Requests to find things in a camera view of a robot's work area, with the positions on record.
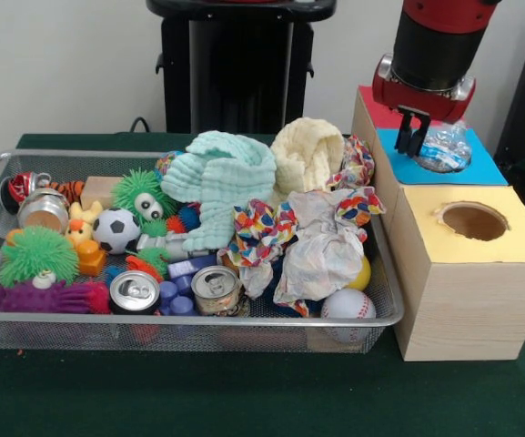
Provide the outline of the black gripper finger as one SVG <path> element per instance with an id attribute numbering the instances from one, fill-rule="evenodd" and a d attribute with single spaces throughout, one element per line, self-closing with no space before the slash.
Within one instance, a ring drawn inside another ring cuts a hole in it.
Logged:
<path id="1" fill-rule="evenodd" d="M 411 156 L 419 155 L 430 126 L 430 117 L 426 113 L 415 113 L 414 117 L 419 121 L 419 128 L 412 133 Z"/>
<path id="2" fill-rule="evenodd" d="M 395 149 L 400 154 L 407 154 L 412 137 L 411 120 L 414 117 L 414 113 L 408 107 L 398 107 L 398 112 L 402 115 L 402 119 L 399 125 Z"/>

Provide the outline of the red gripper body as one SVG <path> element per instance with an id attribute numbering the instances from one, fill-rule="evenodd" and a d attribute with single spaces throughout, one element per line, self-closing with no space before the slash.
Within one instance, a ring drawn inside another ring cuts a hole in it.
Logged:
<path id="1" fill-rule="evenodd" d="M 427 114 L 442 122 L 457 122 L 463 118 L 475 92 L 475 78 L 464 76 L 448 91 L 419 90 L 397 80 L 374 75 L 373 98 L 393 110 L 401 107 Z"/>

